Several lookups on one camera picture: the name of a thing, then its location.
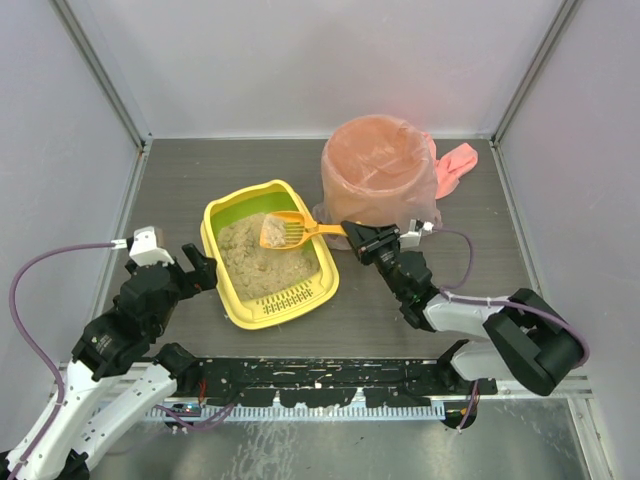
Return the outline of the yellow green litter box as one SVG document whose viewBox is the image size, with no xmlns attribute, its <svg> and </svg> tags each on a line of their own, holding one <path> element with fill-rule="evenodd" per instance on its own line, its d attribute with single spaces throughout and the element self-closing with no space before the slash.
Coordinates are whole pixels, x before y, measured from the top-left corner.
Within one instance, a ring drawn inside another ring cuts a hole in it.
<svg viewBox="0 0 640 480">
<path fill-rule="evenodd" d="M 308 208 L 282 180 L 245 187 L 209 202 L 200 226 L 205 252 L 217 261 L 217 291 L 230 320 L 245 330 L 273 327 L 327 303 L 340 279 L 326 242 L 315 238 L 295 250 L 259 245 L 274 211 Z"/>
</svg>

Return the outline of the bin with pink bag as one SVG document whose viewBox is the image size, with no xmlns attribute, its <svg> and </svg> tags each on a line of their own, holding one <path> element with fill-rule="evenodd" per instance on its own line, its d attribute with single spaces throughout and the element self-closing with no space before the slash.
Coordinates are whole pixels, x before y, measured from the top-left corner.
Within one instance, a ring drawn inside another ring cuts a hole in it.
<svg viewBox="0 0 640 480">
<path fill-rule="evenodd" d="M 442 225 L 438 179 L 427 139 L 396 117 L 368 115 L 340 126 L 321 156 L 323 200 L 314 219 L 408 229 L 412 219 Z"/>
</svg>

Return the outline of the orange litter scoop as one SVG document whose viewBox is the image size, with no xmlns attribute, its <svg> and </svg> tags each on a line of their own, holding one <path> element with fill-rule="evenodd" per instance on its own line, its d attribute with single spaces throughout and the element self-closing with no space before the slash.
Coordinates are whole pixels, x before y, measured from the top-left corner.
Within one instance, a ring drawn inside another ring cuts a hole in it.
<svg viewBox="0 0 640 480">
<path fill-rule="evenodd" d="M 346 232 L 340 225 L 320 224 L 309 214 L 299 211 L 276 211 L 265 216 L 259 244 L 266 249 L 289 250 L 298 248 L 320 235 L 345 237 Z"/>
</svg>

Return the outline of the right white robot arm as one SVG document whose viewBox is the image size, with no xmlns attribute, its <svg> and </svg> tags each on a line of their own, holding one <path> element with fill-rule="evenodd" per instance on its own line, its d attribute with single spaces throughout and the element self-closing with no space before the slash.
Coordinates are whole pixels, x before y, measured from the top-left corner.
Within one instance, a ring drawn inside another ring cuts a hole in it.
<svg viewBox="0 0 640 480">
<path fill-rule="evenodd" d="M 585 338 L 531 289 L 473 297 L 436 286 L 416 249 L 423 236 L 435 232 L 433 223 L 413 219 L 406 233 L 395 224 L 344 221 L 341 226 L 359 262 L 376 267 L 409 325 L 463 335 L 440 359 L 446 374 L 470 382 L 515 380 L 536 395 L 548 396 L 589 359 Z"/>
</svg>

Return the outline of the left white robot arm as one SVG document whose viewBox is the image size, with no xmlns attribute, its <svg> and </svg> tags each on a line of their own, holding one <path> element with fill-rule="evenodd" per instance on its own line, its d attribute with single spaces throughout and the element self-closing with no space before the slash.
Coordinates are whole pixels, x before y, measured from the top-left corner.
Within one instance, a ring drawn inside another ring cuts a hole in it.
<svg viewBox="0 0 640 480">
<path fill-rule="evenodd" d="M 100 243 L 102 249 L 125 249 L 129 279 L 112 307 L 90 321 L 61 372 L 26 331 L 17 311 L 17 286 L 37 263 L 57 255 L 43 253 L 15 274 L 9 308 L 15 326 L 54 375 L 56 395 L 25 437 L 1 455 L 4 479 L 86 479 L 107 450 L 144 413 L 157 407 L 193 378 L 195 357 L 177 343 L 164 345 L 132 387 L 106 409 L 99 404 L 164 333 L 179 302 L 217 285 L 215 259 L 193 244 L 183 253 L 193 268 L 184 270 L 156 242 L 135 238 Z"/>
</svg>

